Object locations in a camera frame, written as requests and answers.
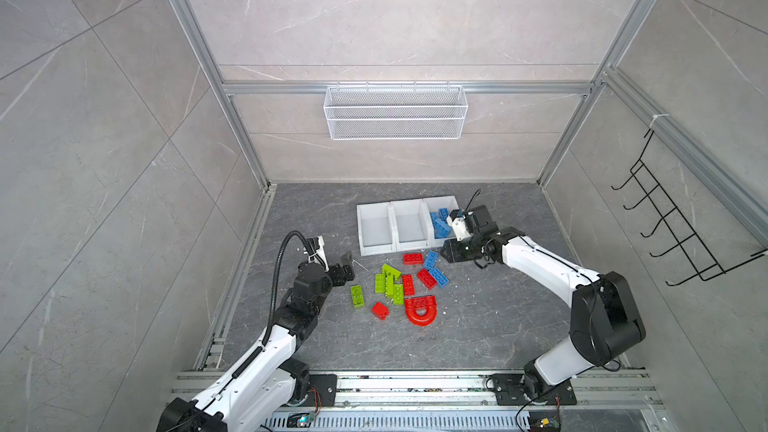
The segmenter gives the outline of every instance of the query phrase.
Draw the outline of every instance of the zip tie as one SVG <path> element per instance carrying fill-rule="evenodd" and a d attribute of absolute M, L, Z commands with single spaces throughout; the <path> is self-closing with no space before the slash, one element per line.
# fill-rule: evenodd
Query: zip tie
<path fill-rule="evenodd" d="M 653 116 L 651 117 L 651 120 L 650 120 L 650 124 L 648 124 L 648 129 L 653 129 L 654 128 L 654 122 L 656 122 L 656 119 L 658 119 L 659 117 L 666 117 L 668 115 L 669 114 L 653 114 Z"/>

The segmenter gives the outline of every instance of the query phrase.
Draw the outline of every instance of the white plastic bin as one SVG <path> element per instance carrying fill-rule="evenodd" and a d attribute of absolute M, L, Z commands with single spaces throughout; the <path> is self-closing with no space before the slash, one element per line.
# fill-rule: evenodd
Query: white plastic bin
<path fill-rule="evenodd" d="M 458 208 L 458 202 L 456 202 L 455 196 L 442 196 L 442 197 L 427 197 L 422 199 L 427 206 L 427 225 L 429 226 L 429 234 L 427 235 L 429 241 L 429 247 L 441 247 L 442 244 L 449 238 L 456 238 L 456 234 L 448 234 L 445 238 L 435 238 L 435 228 L 432 226 L 432 219 L 429 217 L 430 212 L 437 213 L 441 208 L 446 208 L 448 213 Z"/>
<path fill-rule="evenodd" d="M 357 231 L 360 255 L 397 252 L 394 233 L 395 218 L 389 202 L 363 204 L 357 207 Z"/>
<path fill-rule="evenodd" d="M 390 202 L 395 216 L 395 246 L 398 252 L 419 250 L 429 246 L 432 220 L 421 198 Z"/>

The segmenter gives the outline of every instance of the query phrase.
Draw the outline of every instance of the white wire mesh basket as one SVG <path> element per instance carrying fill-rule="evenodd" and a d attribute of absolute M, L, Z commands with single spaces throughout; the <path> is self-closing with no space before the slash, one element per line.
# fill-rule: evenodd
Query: white wire mesh basket
<path fill-rule="evenodd" d="M 331 86 L 323 110 L 331 139 L 458 139 L 467 115 L 461 86 Z"/>

